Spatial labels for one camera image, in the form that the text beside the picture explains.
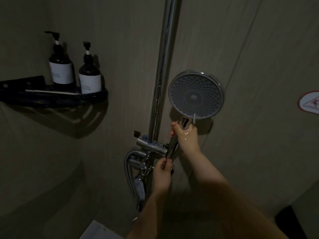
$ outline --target shampoo bottle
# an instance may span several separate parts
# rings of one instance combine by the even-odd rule
[[[102,90],[101,72],[94,65],[94,60],[90,54],[90,42],[83,42],[86,49],[84,55],[84,65],[79,69],[79,78],[82,94],[99,92]]]
[[[45,31],[45,33],[52,34],[55,39],[55,44],[53,45],[54,53],[49,58],[54,86],[57,89],[74,88],[76,83],[73,78],[72,63],[59,43],[60,34],[51,31]]]

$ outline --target black corner shelf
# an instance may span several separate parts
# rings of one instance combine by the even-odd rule
[[[33,92],[26,90],[41,90],[50,92],[69,92],[71,94],[57,94]],[[34,76],[16,80],[0,82],[0,101],[11,105],[28,106],[35,108],[66,108],[91,105],[107,101],[108,92],[102,91],[81,94],[81,88],[56,90],[54,85],[46,85],[43,76]]]

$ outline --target hand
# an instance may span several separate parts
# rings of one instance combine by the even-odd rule
[[[154,193],[167,193],[171,184],[172,160],[161,158],[153,169]]]
[[[169,137],[171,138],[175,133],[178,136],[178,144],[187,157],[193,153],[200,152],[197,128],[193,124],[183,130],[177,122],[172,122],[172,130]]]

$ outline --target warning sign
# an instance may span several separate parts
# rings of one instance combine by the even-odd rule
[[[298,105],[303,111],[319,114],[319,91],[312,91],[303,95]]]

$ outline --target triangle warning symbol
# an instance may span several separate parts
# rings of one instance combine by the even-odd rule
[[[308,101],[308,102],[306,102],[302,106],[319,110],[319,96],[314,98],[314,99],[312,99],[312,100],[310,100],[310,101]]]

